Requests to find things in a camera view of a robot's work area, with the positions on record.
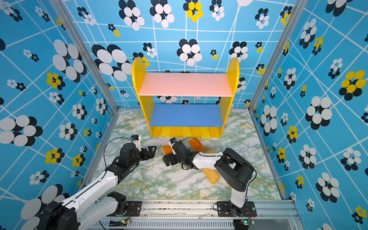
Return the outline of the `orange sponge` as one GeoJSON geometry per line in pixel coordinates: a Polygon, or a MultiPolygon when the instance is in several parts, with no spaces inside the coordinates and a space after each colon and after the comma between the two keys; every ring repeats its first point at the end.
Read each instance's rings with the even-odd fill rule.
{"type": "Polygon", "coordinates": [[[162,150],[165,155],[171,154],[173,152],[170,145],[162,146],[162,150]]]}
{"type": "Polygon", "coordinates": [[[195,151],[204,152],[206,150],[206,148],[197,138],[190,138],[189,144],[195,151]]]}

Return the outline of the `yellow sponge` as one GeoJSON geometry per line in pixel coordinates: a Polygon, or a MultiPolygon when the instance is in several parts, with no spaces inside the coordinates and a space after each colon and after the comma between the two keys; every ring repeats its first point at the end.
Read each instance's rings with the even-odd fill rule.
{"type": "Polygon", "coordinates": [[[161,137],[170,137],[171,136],[172,127],[164,126],[161,130],[161,137]]]}
{"type": "Polygon", "coordinates": [[[192,130],[191,127],[181,127],[182,130],[182,137],[191,137],[192,130]]]}
{"type": "Polygon", "coordinates": [[[209,127],[199,127],[200,137],[202,139],[211,138],[211,133],[209,127]]]}

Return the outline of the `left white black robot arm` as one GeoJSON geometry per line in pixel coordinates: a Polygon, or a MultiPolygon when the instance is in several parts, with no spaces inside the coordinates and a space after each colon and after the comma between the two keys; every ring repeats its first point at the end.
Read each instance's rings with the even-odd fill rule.
{"type": "Polygon", "coordinates": [[[120,155],[85,188],[61,202],[52,201],[41,214],[36,230],[87,230],[111,214],[131,215],[125,195],[111,189],[122,182],[141,161],[155,157],[157,147],[140,142],[123,145],[120,155]]]}

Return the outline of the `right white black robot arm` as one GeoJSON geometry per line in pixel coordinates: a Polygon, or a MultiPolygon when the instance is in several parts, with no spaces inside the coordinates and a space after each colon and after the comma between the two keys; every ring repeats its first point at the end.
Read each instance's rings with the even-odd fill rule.
{"type": "Polygon", "coordinates": [[[249,212],[246,207],[248,187],[257,177],[257,172],[242,156],[231,148],[216,153],[191,151],[181,140],[176,138],[169,140],[169,147],[172,152],[163,156],[166,166],[174,166],[179,163],[184,170],[216,170],[232,188],[228,207],[218,207],[218,211],[227,210],[238,217],[249,212]]]}

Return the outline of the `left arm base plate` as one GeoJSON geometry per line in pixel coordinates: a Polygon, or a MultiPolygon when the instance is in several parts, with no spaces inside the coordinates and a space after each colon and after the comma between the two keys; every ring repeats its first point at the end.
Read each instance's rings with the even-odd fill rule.
{"type": "Polygon", "coordinates": [[[139,217],[141,212],[141,201],[127,201],[123,211],[117,210],[108,217],[139,217]]]}

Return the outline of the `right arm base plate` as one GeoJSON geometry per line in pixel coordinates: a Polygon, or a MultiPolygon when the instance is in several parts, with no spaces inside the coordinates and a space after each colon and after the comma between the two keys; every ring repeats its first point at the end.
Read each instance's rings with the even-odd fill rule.
{"type": "Polygon", "coordinates": [[[218,201],[216,208],[219,217],[256,217],[257,211],[254,202],[245,202],[242,208],[237,207],[230,201],[218,201]]]}

